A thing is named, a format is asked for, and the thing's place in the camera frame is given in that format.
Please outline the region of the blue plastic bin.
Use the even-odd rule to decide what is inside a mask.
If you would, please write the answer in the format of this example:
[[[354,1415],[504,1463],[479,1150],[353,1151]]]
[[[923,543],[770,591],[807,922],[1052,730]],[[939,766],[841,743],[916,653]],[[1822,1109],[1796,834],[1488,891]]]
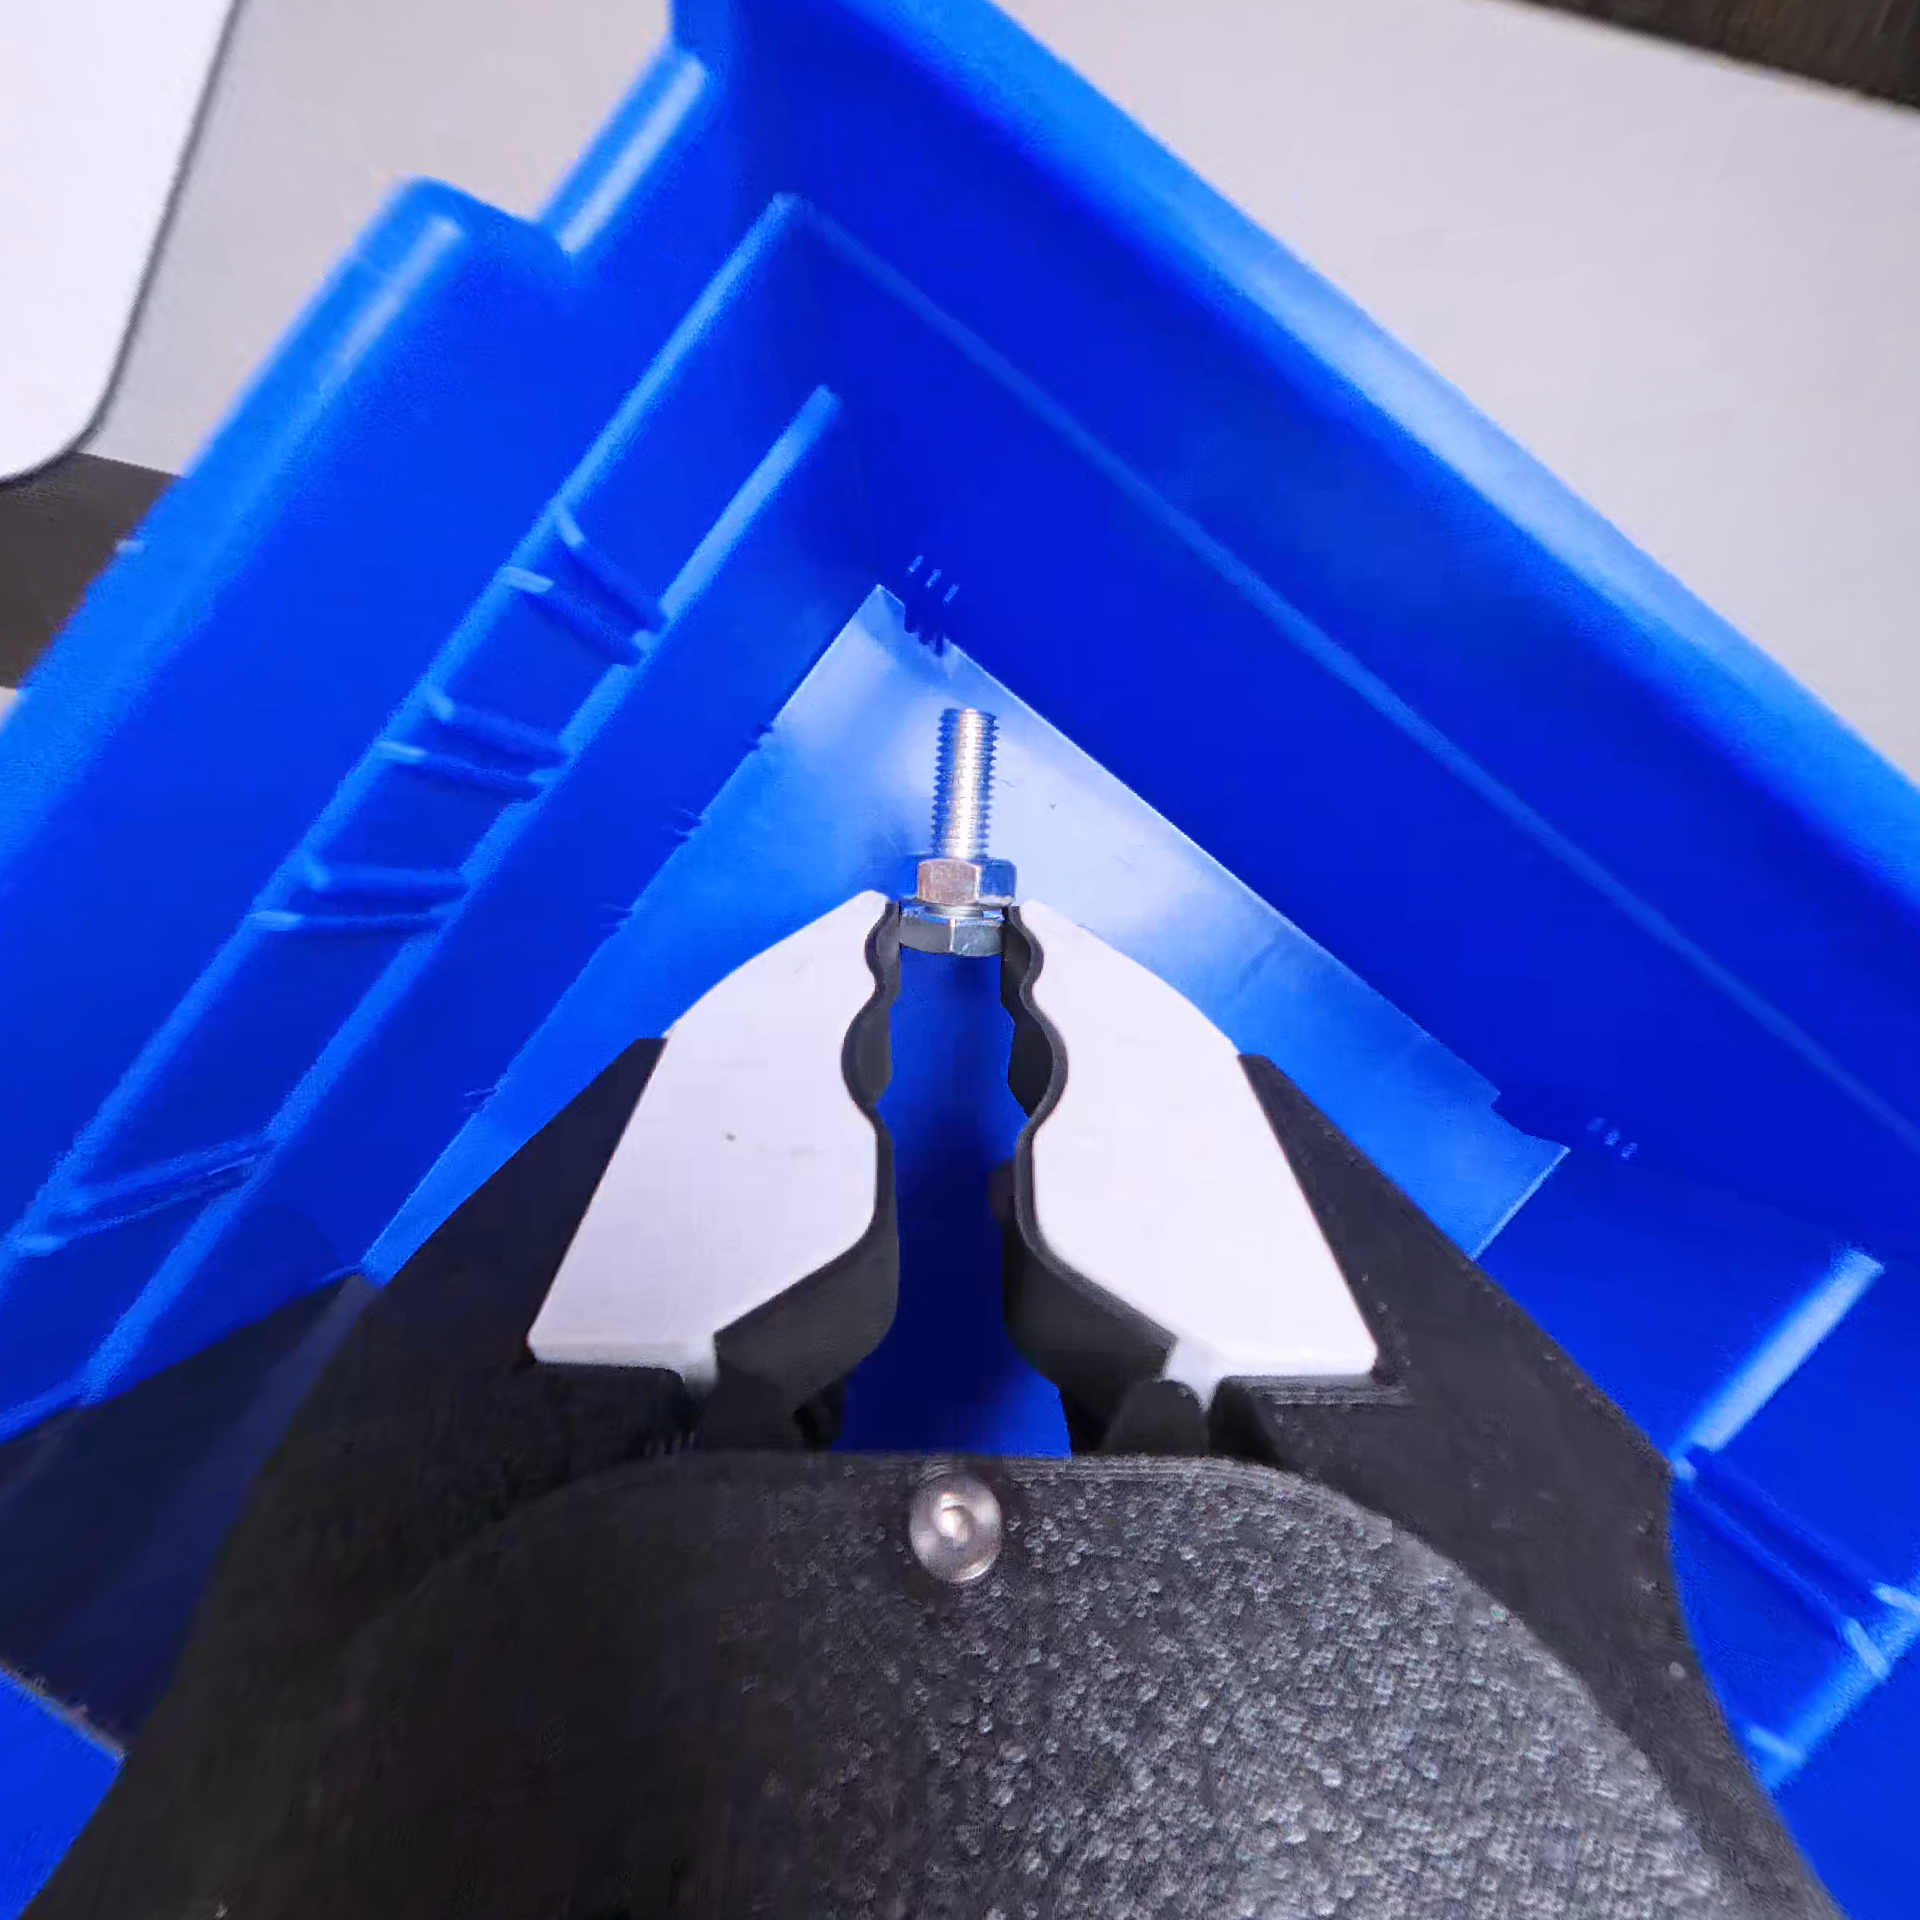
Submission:
[[[1364,1381],[1030,1357],[1007,924],[846,1379],[532,1355],[948,706]],[[6,711],[6,1915],[1916,1915],[1916,1112],[1913,782],[998,6],[674,4]]]

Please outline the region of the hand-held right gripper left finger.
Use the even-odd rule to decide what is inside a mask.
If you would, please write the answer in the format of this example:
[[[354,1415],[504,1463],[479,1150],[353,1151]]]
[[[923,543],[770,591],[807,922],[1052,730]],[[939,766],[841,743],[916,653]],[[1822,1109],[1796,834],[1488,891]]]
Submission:
[[[899,1298],[899,904],[863,891],[668,1029],[531,1331],[551,1364],[830,1388]]]

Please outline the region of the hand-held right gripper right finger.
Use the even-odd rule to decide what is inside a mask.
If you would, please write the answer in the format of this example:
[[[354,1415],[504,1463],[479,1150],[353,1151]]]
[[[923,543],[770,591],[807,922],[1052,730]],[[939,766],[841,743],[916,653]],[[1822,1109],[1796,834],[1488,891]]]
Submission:
[[[1376,1335],[1234,1042],[1044,902],[1011,912],[1001,987],[1030,1357],[1063,1388],[1364,1381]]]

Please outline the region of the steel hex bolt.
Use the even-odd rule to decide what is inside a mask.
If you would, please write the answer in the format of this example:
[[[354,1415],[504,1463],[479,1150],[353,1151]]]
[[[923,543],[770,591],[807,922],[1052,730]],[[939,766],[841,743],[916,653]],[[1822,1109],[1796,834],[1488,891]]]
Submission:
[[[1000,751],[1000,722],[990,711],[948,706],[939,717],[932,770],[929,847],[915,858],[912,890],[902,901],[902,947],[942,957],[987,957],[1001,951],[1007,914],[939,917],[916,907],[916,866],[927,858],[994,858],[992,790]]]

